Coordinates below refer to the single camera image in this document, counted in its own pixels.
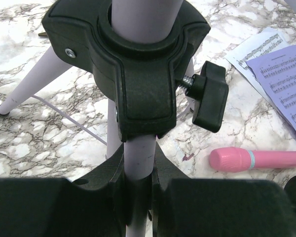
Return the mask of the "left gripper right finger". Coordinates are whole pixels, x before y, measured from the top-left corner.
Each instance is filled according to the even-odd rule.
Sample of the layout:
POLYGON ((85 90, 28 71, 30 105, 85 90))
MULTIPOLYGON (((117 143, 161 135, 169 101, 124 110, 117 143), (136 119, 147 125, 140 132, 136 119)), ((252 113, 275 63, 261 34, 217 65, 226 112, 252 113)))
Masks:
POLYGON ((154 237, 197 235, 197 181, 189 178, 156 146, 151 214, 154 237))

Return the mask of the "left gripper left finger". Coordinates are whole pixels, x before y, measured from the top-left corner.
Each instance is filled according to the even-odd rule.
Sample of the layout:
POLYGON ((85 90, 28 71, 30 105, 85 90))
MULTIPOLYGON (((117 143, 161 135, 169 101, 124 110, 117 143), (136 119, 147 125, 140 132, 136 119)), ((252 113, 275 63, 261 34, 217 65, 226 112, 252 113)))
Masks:
POLYGON ((120 146, 111 158, 72 182, 79 191, 79 237, 125 236, 123 152, 120 146))

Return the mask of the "lilac music stand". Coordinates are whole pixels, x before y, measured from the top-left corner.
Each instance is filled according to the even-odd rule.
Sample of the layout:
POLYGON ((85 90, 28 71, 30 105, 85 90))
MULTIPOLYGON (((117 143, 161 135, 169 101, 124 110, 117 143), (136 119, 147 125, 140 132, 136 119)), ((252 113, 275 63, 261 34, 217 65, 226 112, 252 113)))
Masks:
MULTIPOLYGON (((124 148, 125 237, 143 237, 156 139, 176 126, 177 87, 195 100, 195 125, 222 125, 225 68, 206 62, 201 75, 185 75, 210 26, 185 0, 59 0, 42 24, 51 47, 0 105, 0 118, 71 66, 92 73, 114 102, 124 148)), ((0 178, 0 237, 78 237, 78 193, 65 178, 0 178)))

